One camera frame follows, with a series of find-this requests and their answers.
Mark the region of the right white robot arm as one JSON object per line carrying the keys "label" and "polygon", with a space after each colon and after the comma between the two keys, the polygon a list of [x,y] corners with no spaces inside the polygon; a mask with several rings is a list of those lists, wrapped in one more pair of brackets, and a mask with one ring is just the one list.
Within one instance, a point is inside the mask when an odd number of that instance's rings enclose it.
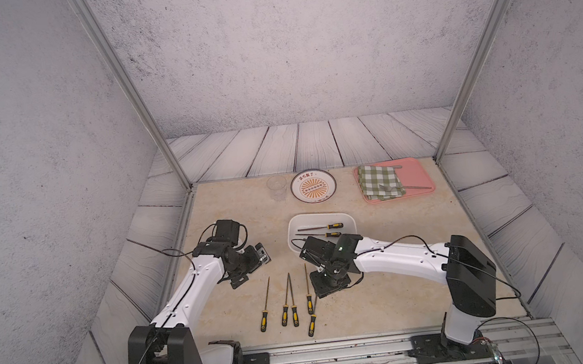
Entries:
{"label": "right white robot arm", "polygon": [[310,281],[318,298],[350,288],[352,273],[391,273],[423,278],[448,287],[451,305],[443,322],[447,341],[470,345],[481,322],[496,315],[497,268],[481,249],[462,235],[448,242],[405,244],[405,237],[386,242],[358,234],[330,242],[309,236],[299,257],[317,269]]}

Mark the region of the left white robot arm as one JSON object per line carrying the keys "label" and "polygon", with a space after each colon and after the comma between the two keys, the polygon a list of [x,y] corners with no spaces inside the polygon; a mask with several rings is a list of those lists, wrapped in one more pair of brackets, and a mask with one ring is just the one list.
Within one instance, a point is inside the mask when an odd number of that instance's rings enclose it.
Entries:
{"label": "left white robot arm", "polygon": [[260,243],[241,251],[231,242],[205,242],[192,253],[190,270],[162,311],[128,336],[128,364],[245,364],[239,342],[199,349],[194,332],[213,289],[227,280],[237,289],[270,256]]}

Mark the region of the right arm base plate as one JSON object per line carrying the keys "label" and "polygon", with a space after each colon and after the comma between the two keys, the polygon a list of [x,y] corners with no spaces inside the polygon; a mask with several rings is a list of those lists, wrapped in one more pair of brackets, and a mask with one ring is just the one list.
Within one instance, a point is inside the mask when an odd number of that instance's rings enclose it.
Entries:
{"label": "right arm base plate", "polygon": [[412,348],[407,355],[415,358],[417,364],[441,364],[491,358],[492,352],[487,344],[475,342],[462,345],[446,338],[441,333],[413,336]]}

